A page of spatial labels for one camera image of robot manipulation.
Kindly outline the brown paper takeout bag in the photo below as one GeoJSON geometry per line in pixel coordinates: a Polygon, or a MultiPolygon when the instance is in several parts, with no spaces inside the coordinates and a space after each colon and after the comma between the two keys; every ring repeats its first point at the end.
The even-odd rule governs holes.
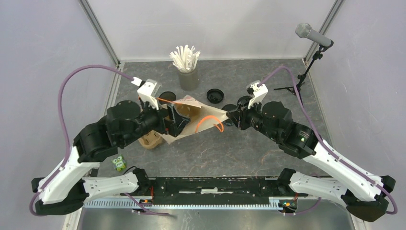
{"type": "Polygon", "coordinates": [[[202,132],[214,126],[217,126],[220,132],[224,131],[223,122],[228,119],[225,110],[203,104],[189,95],[174,101],[172,105],[174,105],[177,112],[190,118],[191,121],[177,137],[161,134],[160,136],[167,143],[171,144],[178,139],[202,132]]]}

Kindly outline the black coffee cup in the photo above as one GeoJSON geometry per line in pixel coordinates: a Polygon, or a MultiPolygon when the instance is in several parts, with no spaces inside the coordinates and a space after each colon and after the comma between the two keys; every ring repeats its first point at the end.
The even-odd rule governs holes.
{"type": "Polygon", "coordinates": [[[222,110],[229,112],[235,110],[236,108],[237,106],[235,104],[226,104],[222,107],[222,110]]]}
{"type": "Polygon", "coordinates": [[[248,104],[251,99],[252,99],[252,97],[249,96],[249,95],[242,96],[242,97],[240,97],[240,98],[238,99],[237,105],[245,105],[245,104],[248,104]]]}

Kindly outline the brown cardboard cup carrier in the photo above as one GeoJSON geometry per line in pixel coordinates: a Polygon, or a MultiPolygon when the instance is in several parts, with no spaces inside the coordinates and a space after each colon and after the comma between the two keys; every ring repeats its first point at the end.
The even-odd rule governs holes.
{"type": "Polygon", "coordinates": [[[186,104],[176,104],[177,112],[191,120],[196,120],[200,116],[201,109],[196,106],[186,105],[186,104]]]}

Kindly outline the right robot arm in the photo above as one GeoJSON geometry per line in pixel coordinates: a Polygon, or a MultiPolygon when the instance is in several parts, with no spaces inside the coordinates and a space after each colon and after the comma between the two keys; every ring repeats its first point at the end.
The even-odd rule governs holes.
{"type": "Polygon", "coordinates": [[[284,153],[304,160],[331,176],[331,180],[284,169],[277,181],[277,191],[309,194],[343,206],[349,213],[374,222],[388,213],[393,203],[390,193],[395,179],[374,175],[334,150],[311,128],[294,122],[292,113],[281,102],[249,107],[239,105],[226,113],[241,130],[253,128],[274,141],[284,153]]]}

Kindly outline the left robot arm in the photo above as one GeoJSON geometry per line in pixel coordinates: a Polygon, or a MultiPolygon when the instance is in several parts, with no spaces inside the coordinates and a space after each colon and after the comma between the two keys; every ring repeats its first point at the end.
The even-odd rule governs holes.
{"type": "Polygon", "coordinates": [[[154,109],[148,103],[140,108],[133,101],[121,101],[108,108],[98,122],[78,133],[65,158],[47,177],[32,179],[35,197],[30,211],[36,216],[66,215],[105,196],[147,194],[151,181],[144,169],[105,178],[86,177],[86,173],[149,132],[177,137],[190,121],[174,104],[154,109]]]}

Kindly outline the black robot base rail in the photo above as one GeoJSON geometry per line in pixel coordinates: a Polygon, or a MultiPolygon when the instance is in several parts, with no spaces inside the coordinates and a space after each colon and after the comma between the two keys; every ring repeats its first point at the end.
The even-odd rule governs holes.
{"type": "Polygon", "coordinates": [[[276,177],[155,177],[132,192],[147,197],[156,207],[254,208],[270,206],[270,199],[294,200],[306,197],[296,193],[276,177]]]}

